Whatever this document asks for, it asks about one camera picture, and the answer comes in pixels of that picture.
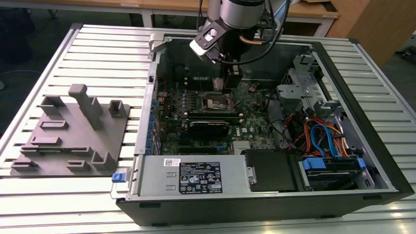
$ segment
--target warning label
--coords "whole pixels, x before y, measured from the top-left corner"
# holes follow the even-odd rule
[[[180,193],[216,194],[223,192],[219,162],[180,163]]]

